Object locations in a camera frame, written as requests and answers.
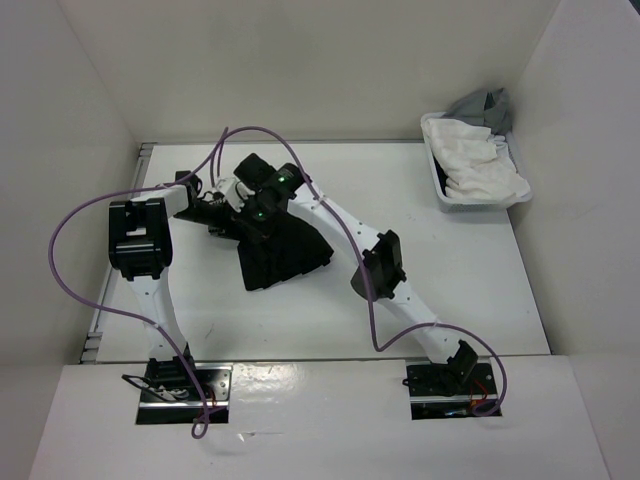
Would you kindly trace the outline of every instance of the table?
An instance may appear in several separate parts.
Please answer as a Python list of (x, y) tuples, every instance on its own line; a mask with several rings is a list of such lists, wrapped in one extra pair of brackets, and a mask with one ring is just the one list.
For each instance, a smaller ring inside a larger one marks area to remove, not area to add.
[[(166, 183), (199, 164), (211, 145), (155, 146), (144, 186)], [(324, 192), (363, 222), (401, 238), (412, 285), (439, 317), (468, 328), (500, 355), (548, 354), (549, 347), (505, 212), (443, 214), (421, 143), (296, 143)], [(250, 153), (272, 165), (290, 162), (274, 143), (228, 144), (223, 176)], [(209, 188), (208, 171), (200, 175)], [(201, 225), (170, 221), (174, 261), (169, 281), (191, 352), (202, 361), (402, 358), (424, 355), (406, 337), (382, 354), (371, 346), (365, 302), (350, 287), (355, 269), (336, 251), (329, 266), (264, 291), (244, 289), (236, 242)], [(104, 301), (138, 311), (126, 281), (111, 275)], [(402, 323), (377, 309), (378, 335)], [(110, 314), (98, 362), (145, 361), (140, 323)], [(474, 347), (482, 353), (479, 345)]]
[(504, 360), (502, 418), (412, 421), (401, 360), (236, 364), (229, 423), (136, 426), (144, 365), (62, 372), (31, 480), (609, 478), (566, 357)]

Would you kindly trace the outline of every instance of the clothes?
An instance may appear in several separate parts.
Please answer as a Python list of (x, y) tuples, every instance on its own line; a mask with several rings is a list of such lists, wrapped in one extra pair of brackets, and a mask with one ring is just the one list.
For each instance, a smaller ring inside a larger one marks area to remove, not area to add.
[(489, 127), (494, 135), (504, 135), (511, 130), (513, 123), (509, 112), (509, 94), (504, 88), (492, 92), (478, 90), (451, 105), (443, 118)]
[(518, 175), (504, 137), (492, 137), (487, 127), (452, 119), (427, 119), (422, 128), (449, 177), (448, 197), (506, 203), (529, 193), (529, 183)]

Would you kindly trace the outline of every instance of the gray towel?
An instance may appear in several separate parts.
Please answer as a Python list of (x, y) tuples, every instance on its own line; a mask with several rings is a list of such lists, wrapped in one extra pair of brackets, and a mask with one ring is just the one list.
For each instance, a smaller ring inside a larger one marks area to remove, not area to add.
[(509, 94), (504, 88), (492, 92), (478, 90), (451, 105), (443, 118), (489, 127), (494, 135), (505, 135), (513, 123), (509, 112)]

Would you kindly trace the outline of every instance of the white cloth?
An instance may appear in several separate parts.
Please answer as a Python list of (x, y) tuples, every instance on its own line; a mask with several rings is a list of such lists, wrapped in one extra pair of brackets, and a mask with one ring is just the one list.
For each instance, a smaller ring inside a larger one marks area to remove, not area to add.
[(518, 175), (502, 136), (460, 120), (430, 118), (422, 124), (431, 151), (449, 177), (450, 198), (509, 202), (525, 196), (529, 183)]

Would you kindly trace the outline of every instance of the plastic bin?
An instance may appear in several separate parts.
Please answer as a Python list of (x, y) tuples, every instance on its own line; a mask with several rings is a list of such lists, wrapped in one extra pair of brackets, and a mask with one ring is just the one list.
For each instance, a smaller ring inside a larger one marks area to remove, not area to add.
[[(438, 206), (440, 207), (440, 210), (446, 213), (506, 210), (516, 203), (528, 202), (529, 200), (531, 200), (531, 198), (533, 197), (532, 190), (530, 190), (529, 193), (524, 197), (516, 198), (515, 200), (510, 200), (509, 202), (492, 202), (490, 200), (454, 200), (447, 197), (444, 190), (447, 181), (447, 175), (438, 164), (438, 161), (434, 158), (433, 152), (431, 151), (431, 144), (429, 143), (429, 137), (427, 137), (427, 135), (424, 133), (424, 129), (422, 128), (424, 121), (428, 118), (440, 118), (442, 117), (442, 115), (444, 115), (444, 112), (427, 113), (420, 119), (420, 129), (422, 130), (424, 145), (427, 150), (427, 159), (429, 160), (429, 165), (431, 167), (431, 174), (433, 175), (433, 180), (436, 184), (436, 193), (438, 195)], [(507, 145), (509, 146), (509, 158), (511, 158), (511, 161), (515, 165), (518, 174), (528, 181), (522, 162), (522, 157), (520, 156), (520, 150), (518, 150), (518, 146), (516, 145), (513, 134), (509, 132), (505, 135), (505, 137), (507, 140)]]

